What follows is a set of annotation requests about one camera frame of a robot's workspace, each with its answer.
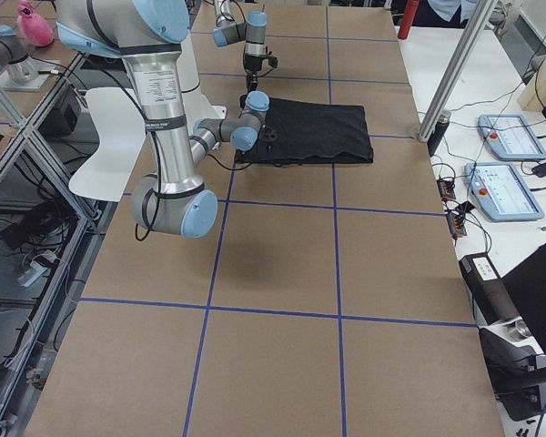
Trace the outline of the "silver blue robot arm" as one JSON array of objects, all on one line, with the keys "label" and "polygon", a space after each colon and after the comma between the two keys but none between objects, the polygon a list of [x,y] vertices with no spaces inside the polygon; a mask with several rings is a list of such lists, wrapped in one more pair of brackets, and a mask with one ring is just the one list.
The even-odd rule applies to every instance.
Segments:
[{"label": "silver blue robot arm", "polygon": [[189,39],[184,1],[61,1],[60,40],[82,54],[122,60],[155,151],[157,171],[132,195],[138,228],[196,239],[217,218],[217,196],[197,164],[218,143],[247,151],[258,141],[269,109],[267,94],[248,92],[239,118],[198,118],[190,128],[177,60]]},{"label": "silver blue robot arm", "polygon": [[214,1],[215,28],[212,31],[217,47],[244,43],[242,57],[246,74],[247,93],[258,89],[258,80],[278,67],[278,59],[268,49],[266,30],[268,16],[264,11],[250,11],[248,15],[238,5],[242,20],[238,21],[231,5],[235,1]]}]

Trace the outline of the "third robot base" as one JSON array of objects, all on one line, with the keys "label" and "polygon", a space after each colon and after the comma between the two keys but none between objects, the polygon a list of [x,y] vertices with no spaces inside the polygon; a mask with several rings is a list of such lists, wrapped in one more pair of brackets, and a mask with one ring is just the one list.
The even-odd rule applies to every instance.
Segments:
[{"label": "third robot base", "polygon": [[37,92],[49,74],[49,69],[41,74],[40,66],[29,56],[14,29],[0,24],[0,86],[10,91]]}]

